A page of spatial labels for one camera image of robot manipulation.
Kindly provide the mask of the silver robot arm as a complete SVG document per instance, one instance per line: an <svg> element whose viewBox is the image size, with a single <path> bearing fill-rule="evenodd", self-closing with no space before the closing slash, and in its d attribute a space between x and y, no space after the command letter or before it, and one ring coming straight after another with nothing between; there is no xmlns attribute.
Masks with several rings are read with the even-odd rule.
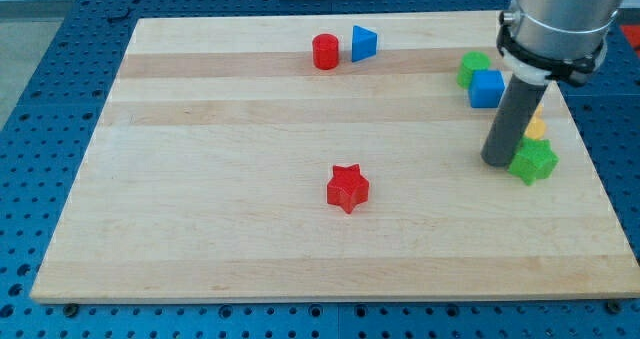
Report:
<svg viewBox="0 0 640 339"><path fill-rule="evenodd" d="M497 48L519 80L583 86L607 54L623 0L511 0L499 15Z"/></svg>

